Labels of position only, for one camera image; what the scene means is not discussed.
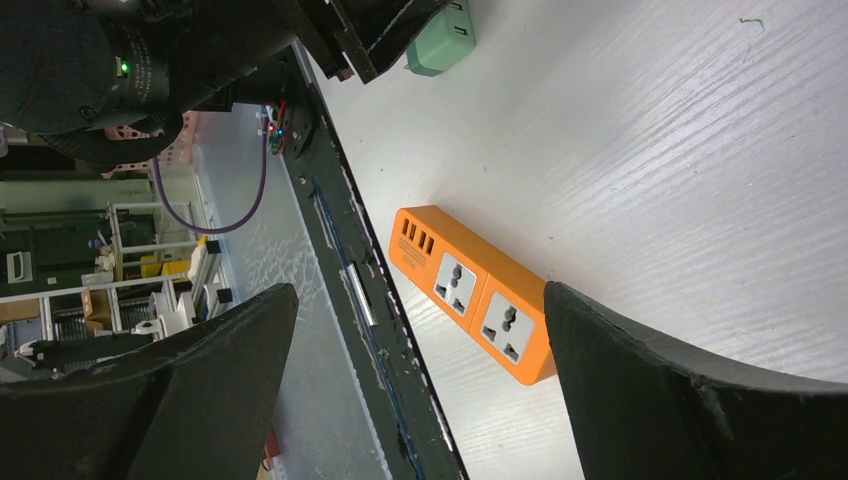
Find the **green adapter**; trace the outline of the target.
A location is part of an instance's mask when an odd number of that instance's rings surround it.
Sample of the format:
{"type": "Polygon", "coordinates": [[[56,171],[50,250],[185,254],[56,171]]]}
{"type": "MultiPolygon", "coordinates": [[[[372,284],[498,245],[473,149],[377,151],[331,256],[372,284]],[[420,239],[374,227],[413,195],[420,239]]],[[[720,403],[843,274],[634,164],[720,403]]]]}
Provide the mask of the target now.
{"type": "Polygon", "coordinates": [[[450,1],[408,47],[405,69],[415,75],[436,77],[464,59],[475,46],[468,2],[450,1]]]}

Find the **orange power strip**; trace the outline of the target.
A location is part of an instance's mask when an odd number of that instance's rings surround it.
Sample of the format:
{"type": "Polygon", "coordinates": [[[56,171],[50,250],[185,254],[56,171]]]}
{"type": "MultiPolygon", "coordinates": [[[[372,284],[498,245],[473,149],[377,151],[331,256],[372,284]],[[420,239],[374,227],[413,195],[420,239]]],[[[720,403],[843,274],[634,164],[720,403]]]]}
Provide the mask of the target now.
{"type": "Polygon", "coordinates": [[[397,211],[388,253],[516,381],[555,376],[541,277],[435,205],[397,211]]]}

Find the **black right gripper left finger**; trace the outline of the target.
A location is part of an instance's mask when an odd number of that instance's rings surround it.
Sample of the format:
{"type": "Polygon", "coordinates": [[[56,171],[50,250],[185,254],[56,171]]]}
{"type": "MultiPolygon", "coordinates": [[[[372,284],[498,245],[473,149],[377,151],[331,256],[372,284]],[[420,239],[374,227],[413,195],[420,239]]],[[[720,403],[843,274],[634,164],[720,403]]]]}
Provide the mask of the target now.
{"type": "Polygon", "coordinates": [[[88,369],[4,384],[2,477],[256,477],[297,312],[278,283],[88,369]]]}

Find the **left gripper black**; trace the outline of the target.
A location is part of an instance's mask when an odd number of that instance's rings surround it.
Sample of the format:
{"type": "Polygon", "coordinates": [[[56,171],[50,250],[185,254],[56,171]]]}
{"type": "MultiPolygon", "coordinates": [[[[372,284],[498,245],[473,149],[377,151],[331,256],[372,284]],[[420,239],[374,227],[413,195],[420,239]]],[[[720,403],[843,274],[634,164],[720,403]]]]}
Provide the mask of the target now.
{"type": "Polygon", "coordinates": [[[279,1],[5,1],[1,121],[92,165],[145,161],[294,37],[279,1]],[[121,126],[148,137],[110,140],[121,126]]]}

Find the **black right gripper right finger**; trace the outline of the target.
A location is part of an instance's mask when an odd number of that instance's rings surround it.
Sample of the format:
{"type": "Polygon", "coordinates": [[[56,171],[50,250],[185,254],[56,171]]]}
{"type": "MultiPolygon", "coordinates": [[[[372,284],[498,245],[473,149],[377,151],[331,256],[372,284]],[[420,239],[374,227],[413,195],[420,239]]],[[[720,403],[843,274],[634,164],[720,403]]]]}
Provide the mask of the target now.
{"type": "Polygon", "coordinates": [[[550,282],[544,313],[588,479],[843,479],[847,387],[711,353],[550,282]]]}

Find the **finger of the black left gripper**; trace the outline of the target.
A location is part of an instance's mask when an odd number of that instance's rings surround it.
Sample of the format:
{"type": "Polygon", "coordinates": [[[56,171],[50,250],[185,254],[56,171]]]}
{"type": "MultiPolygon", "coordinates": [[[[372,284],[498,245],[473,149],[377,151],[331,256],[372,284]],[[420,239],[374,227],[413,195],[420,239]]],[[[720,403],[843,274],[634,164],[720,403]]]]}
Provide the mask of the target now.
{"type": "Polygon", "coordinates": [[[446,0],[295,1],[305,20],[298,34],[328,78],[367,84],[387,72],[446,0]]]}

